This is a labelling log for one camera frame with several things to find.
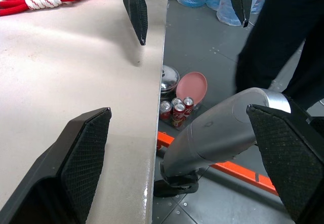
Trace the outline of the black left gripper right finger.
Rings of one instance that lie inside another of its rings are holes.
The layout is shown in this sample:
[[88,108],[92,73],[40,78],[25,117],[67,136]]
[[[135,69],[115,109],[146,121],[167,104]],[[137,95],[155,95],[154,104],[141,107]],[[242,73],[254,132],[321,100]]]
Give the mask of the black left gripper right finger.
[[323,117],[247,108],[265,170],[295,223],[323,223]]

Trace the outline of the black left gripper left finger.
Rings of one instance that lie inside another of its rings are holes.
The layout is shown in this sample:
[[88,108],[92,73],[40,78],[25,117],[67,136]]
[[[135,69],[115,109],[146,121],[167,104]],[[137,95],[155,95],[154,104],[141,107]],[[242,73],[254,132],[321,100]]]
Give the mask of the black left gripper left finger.
[[1,209],[1,223],[86,223],[102,172],[111,109],[70,120]]

